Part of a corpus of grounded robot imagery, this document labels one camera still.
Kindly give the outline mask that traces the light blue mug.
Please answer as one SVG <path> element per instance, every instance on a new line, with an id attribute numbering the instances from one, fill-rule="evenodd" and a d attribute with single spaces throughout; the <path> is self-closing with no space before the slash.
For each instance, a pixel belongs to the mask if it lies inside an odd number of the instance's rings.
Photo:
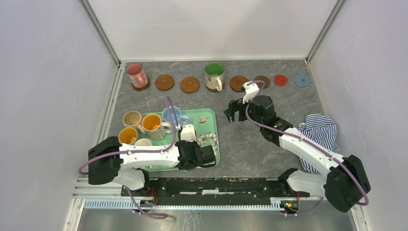
<path id="1" fill-rule="evenodd" d="M 165 108 L 162 111 L 162 119 L 168 123 L 170 123 L 171 120 L 173 120 L 174 125 L 177 122 L 177 124 L 181 126 L 191 123 L 190 118 L 176 106 L 173 107 L 170 106 L 169 110 Z"/>

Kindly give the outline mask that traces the green interior floral mug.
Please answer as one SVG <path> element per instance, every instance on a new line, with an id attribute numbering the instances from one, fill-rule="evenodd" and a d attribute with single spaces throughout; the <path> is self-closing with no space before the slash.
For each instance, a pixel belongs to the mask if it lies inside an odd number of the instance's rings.
<path id="1" fill-rule="evenodd" d="M 225 67 L 220 62 L 209 62 L 204 68 L 205 85 L 221 91 L 224 82 Z"/>

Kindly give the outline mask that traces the dark wooden coaster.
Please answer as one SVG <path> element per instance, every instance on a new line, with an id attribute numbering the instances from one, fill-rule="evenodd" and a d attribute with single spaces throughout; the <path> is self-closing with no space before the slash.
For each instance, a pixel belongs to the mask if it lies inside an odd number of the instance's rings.
<path id="1" fill-rule="evenodd" d="M 254 81 L 263 81 L 264 88 L 268 88 L 270 86 L 270 79 L 267 76 L 259 75 L 254 78 Z"/>

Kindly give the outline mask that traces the orange interior mug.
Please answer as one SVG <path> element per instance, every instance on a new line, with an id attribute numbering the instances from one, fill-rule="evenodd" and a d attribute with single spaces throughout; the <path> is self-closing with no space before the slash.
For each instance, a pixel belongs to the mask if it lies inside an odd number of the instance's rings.
<path id="1" fill-rule="evenodd" d="M 148 137 L 153 141 L 160 141 L 166 134 L 173 132 L 173 126 L 164 122 L 158 114 L 148 114 L 142 121 L 142 126 Z"/>

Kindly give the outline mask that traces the red round coaster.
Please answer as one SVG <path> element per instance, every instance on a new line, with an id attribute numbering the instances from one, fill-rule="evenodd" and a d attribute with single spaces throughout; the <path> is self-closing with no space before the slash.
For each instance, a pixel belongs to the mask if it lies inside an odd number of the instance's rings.
<path id="1" fill-rule="evenodd" d="M 282 74 L 275 75 L 274 83 L 279 87 L 284 87 L 288 83 L 288 78 Z"/>

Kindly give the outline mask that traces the blue round coaster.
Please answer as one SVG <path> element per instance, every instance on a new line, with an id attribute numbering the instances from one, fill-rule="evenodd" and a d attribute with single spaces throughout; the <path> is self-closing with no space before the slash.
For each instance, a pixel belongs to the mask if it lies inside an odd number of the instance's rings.
<path id="1" fill-rule="evenodd" d="M 306 75 L 298 75 L 294 78 L 294 83 L 301 88 L 307 87 L 310 85 L 310 78 Z"/>

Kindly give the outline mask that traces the pink mug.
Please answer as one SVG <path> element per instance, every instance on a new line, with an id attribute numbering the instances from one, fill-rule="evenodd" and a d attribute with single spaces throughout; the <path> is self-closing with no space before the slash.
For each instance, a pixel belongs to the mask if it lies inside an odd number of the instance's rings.
<path id="1" fill-rule="evenodd" d="M 145 74 L 142 64 L 131 63 L 126 67 L 126 73 L 129 76 L 131 83 L 137 87 L 141 88 L 147 84 L 148 76 Z"/>

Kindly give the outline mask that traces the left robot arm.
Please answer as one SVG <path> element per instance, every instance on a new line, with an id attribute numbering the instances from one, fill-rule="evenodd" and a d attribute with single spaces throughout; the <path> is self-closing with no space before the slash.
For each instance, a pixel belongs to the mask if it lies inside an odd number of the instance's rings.
<path id="1" fill-rule="evenodd" d="M 172 145 L 135 146 L 122 144 L 118 137 L 109 137 L 88 151 L 88 183 L 121 184 L 146 196 L 151 191 L 145 166 L 175 167 L 193 170 L 213 167 L 216 155 L 211 146 L 201 147 L 196 141 L 180 140 Z"/>

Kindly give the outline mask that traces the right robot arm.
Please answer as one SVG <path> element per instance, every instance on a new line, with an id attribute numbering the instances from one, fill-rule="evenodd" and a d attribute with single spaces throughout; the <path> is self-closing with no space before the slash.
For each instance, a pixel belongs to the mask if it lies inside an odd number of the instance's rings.
<path id="1" fill-rule="evenodd" d="M 278 191 L 283 196 L 306 192 L 324 197 L 337 210 L 349 211 L 354 205 L 368 205 L 371 186 L 362 161 L 350 155 L 344 157 L 317 144 L 286 120 L 276 115 L 269 96 L 252 100 L 231 100 L 224 111 L 230 123 L 249 120 L 259 127 L 263 138 L 306 160 L 317 173 L 290 168 L 279 176 Z"/>

